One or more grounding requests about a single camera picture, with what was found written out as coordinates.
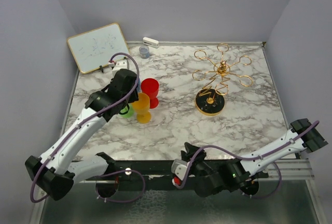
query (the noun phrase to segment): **wall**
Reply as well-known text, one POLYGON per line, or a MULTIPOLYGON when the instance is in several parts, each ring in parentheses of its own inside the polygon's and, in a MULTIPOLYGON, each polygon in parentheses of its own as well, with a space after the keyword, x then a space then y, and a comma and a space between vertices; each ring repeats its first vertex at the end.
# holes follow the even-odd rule
POLYGON ((28 223, 24 162, 60 134, 76 65, 74 35, 57 0, 0 1, 0 222, 28 223))
POLYGON ((266 50, 289 122, 320 120, 330 143, 310 155, 316 183, 332 223, 332 0, 290 0, 266 50))
POLYGON ((118 22, 129 41, 265 41, 288 1, 59 0, 77 32, 118 22))

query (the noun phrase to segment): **whiteboard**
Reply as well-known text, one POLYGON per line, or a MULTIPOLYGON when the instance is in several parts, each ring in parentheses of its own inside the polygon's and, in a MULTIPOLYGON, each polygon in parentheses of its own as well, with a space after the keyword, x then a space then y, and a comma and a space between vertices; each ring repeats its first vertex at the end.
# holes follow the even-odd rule
POLYGON ((82 74, 107 66, 113 54, 129 54, 127 43, 117 23, 91 30, 67 39, 78 69, 82 74))

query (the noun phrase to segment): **orange cup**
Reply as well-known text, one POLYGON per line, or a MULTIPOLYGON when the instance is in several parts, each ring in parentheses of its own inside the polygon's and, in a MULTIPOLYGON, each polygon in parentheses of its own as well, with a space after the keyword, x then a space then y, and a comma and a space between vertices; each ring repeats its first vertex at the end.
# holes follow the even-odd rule
POLYGON ((139 100, 131 104, 134 111, 137 113, 137 121, 141 124, 149 123, 151 120, 150 98, 145 93, 139 93, 139 100))

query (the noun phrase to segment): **white marble surface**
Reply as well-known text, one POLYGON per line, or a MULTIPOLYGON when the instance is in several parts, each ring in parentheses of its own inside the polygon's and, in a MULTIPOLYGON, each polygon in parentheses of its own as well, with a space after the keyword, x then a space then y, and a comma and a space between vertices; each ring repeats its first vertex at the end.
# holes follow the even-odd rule
MULTIPOLYGON (((197 146, 208 144, 222 146, 231 152, 245 154, 280 137, 286 125, 262 49, 259 46, 230 46, 225 54, 228 63, 241 55, 252 59, 251 66, 239 65, 237 74, 252 76, 254 85, 245 88, 233 76, 229 81, 229 94, 225 96, 225 108, 215 116, 199 113, 194 104, 197 92, 206 81, 195 81, 194 70, 211 70, 208 61, 194 58, 193 53, 204 49, 210 58, 218 62, 220 52, 216 45, 161 46, 150 48, 152 57, 139 57, 139 45, 131 45, 130 52, 140 66, 141 81, 152 77, 159 81, 159 106, 151 109, 152 120, 139 124, 136 117, 113 117, 95 133, 77 159, 105 152, 117 160, 162 160, 180 157, 184 142, 197 146)), ((105 73, 94 72, 79 75, 67 128, 73 123, 88 96, 109 83, 109 68, 105 73)), ((224 159, 228 155, 208 150, 207 158, 224 159)))

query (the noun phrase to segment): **gold frame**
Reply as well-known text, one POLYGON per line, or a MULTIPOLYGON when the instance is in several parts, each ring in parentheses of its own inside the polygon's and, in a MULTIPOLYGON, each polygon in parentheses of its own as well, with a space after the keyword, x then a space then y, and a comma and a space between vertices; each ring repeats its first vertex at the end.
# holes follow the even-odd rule
POLYGON ((69 47, 69 49, 71 50, 71 53, 72 53, 72 55, 73 55, 73 57, 74 57, 74 59, 75 59, 75 62, 76 62, 76 64, 77 64, 77 67, 78 67, 79 71, 80 71, 82 74, 88 74, 88 73, 90 73, 90 72, 96 71, 96 70, 99 69, 99 67, 97 67, 96 69, 93 69, 93 70, 87 71, 87 72, 82 72, 82 70, 81 70, 81 68, 79 67, 78 62, 77 62, 77 60, 76 60, 76 57, 75 57, 75 55, 74 55, 74 53, 73 53, 73 51, 72 51, 72 48, 71 48, 71 46, 69 45, 68 40, 71 39, 71 38, 73 38, 73 37, 76 37, 76 36, 80 36, 80 35, 83 35, 83 34, 86 34, 86 33, 92 32, 92 31, 96 31, 96 30, 99 30, 99 29, 102 29, 102 28, 105 28, 105 27, 111 26, 111 25, 113 25, 113 24, 116 24, 116 25, 119 27, 120 33, 121 33, 121 35, 122 35, 122 37, 123 37, 123 39, 124 39, 124 42, 126 43, 126 47, 127 47, 127 49, 128 49, 128 53, 130 54, 128 44, 127 44, 127 42, 126 42, 125 37, 123 36, 122 30, 121 30, 120 25, 119 25, 118 23, 111 23, 111 24, 108 24, 108 25, 105 25, 105 26, 99 27, 99 28, 97 28, 97 29, 90 30, 90 31, 86 31, 86 32, 84 32, 84 33, 81 33, 81 34, 78 34, 78 35, 71 36, 71 37, 68 37, 68 38, 67 38, 67 44, 68 44, 68 47, 69 47))

